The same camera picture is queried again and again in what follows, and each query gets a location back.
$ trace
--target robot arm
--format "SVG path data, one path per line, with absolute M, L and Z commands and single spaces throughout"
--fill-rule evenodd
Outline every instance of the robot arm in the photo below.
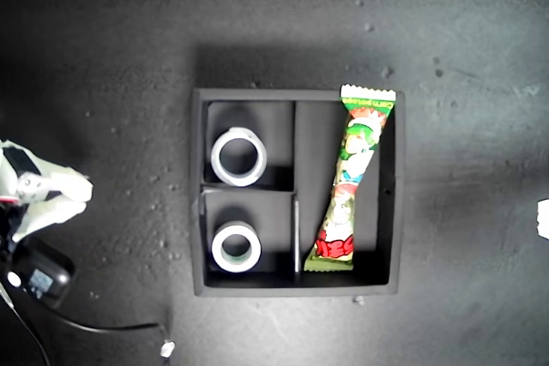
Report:
M 14 243 L 82 213 L 93 188 L 74 169 L 40 159 L 13 142 L 0 141 L 0 203 L 25 212 L 16 227 L 10 228 Z

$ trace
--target dark floor surface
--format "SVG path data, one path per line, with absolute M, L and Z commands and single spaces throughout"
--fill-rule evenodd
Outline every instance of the dark floor surface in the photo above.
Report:
M 42 235 L 80 268 L 61 310 L 172 310 L 175 365 L 549 364 L 548 42 L 549 0 L 0 0 L 0 134 L 96 185 Z M 192 86 L 342 82 L 407 94 L 398 294 L 194 297 Z M 0 316 L 0 363 L 41 364 Z M 57 365 L 159 364 L 153 333 L 41 330 Z

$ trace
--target black tray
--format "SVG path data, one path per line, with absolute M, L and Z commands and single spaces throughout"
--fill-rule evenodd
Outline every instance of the black tray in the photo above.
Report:
M 192 106 L 192 258 L 195 294 L 298 297 L 395 293 L 401 253 L 404 96 L 397 94 L 379 148 L 355 203 L 354 269 L 294 273 L 293 205 L 299 202 L 299 253 L 312 248 L 329 203 L 347 112 L 338 92 L 197 89 Z M 263 141 L 268 165 L 247 188 L 222 183 L 209 163 L 215 139 L 234 126 Z M 262 257 L 248 273 L 217 267 L 210 246 L 228 221 L 251 224 Z

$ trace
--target roll of tape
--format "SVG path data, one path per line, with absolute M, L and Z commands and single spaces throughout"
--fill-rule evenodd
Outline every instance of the roll of tape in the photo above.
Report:
M 229 255 L 223 249 L 223 243 L 230 236 L 243 236 L 250 243 L 250 247 L 240 256 Z M 231 273 L 242 273 L 252 269 L 261 256 L 261 243 L 253 228 L 245 222 L 229 222 L 224 224 L 215 233 L 212 242 L 212 255 L 215 262 L 223 270 Z
M 244 139 L 248 141 L 257 151 L 257 159 L 254 166 L 241 175 L 231 173 L 221 164 L 220 156 L 221 150 L 229 142 L 237 139 Z M 231 186 L 250 186 L 251 184 L 257 182 L 257 179 L 261 177 L 267 167 L 267 151 L 263 142 L 259 140 L 257 135 L 247 128 L 230 128 L 227 132 L 219 137 L 215 141 L 214 146 L 212 147 L 211 155 L 212 168 L 214 169 L 215 175 L 224 183 L 230 184 Z

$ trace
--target candy wrapper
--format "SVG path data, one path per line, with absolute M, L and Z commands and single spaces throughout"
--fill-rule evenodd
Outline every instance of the candy wrapper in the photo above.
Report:
M 377 148 L 396 93 L 345 85 L 341 101 L 349 120 L 341 142 L 326 217 L 305 261 L 305 271 L 353 269 L 354 196 Z

